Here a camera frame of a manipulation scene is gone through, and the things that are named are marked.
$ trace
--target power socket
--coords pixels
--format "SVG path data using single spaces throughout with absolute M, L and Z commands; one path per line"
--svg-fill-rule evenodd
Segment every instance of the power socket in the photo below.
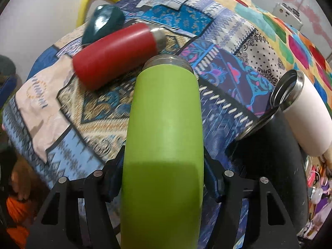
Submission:
M 303 26 L 300 20 L 300 13 L 294 8 L 287 6 L 285 3 L 278 3 L 273 9 L 272 14 L 298 31 L 300 31 Z

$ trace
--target patchwork bedsheet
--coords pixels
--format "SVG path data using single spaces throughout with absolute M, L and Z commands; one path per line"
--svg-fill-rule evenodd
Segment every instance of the patchwork bedsheet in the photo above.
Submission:
M 328 108 L 332 74 L 299 32 L 253 8 L 248 0 L 225 0 L 225 5 L 223 1 L 121 0 L 117 6 L 126 16 L 126 26 L 137 22 L 162 26 L 167 36 L 163 53 L 179 55 L 191 64 L 200 85 L 205 146 L 226 169 L 241 173 L 241 162 L 229 161 L 225 148 L 269 108 L 273 85 L 283 73 L 303 70 Z M 137 68 L 97 92 L 85 90 L 71 61 L 81 49 L 84 28 L 44 51 L 4 108 L 3 125 L 11 142 L 50 188 L 61 176 L 86 177 L 115 157 L 126 141 L 135 80 L 141 71 Z M 109 206 L 113 226 L 120 221 L 118 202 L 117 198 Z M 204 192 L 199 248 L 209 239 L 218 209 Z M 241 247 L 247 211 L 244 200 L 235 248 Z M 80 212 L 84 214 L 83 202 Z

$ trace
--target metal screw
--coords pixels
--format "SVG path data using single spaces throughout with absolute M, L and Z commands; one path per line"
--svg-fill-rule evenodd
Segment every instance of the metal screw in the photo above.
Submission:
M 103 174 L 103 171 L 102 171 L 102 170 L 96 170 L 96 171 L 93 173 L 93 176 L 95 176 L 95 177 L 100 177 L 100 176 L 102 176 L 102 174 Z
M 66 178 L 66 177 L 61 177 L 61 178 L 59 179 L 59 183 L 61 183 L 61 184 L 65 183 L 66 181 L 67 181 L 67 178 Z
M 231 170 L 226 170 L 226 171 L 225 171 L 225 175 L 226 175 L 227 177 L 233 177 L 233 176 L 234 176 L 234 172 L 231 171 Z
M 269 179 L 266 178 L 266 177 L 261 177 L 260 178 L 260 181 L 263 183 L 263 184 L 267 184 L 269 182 Z

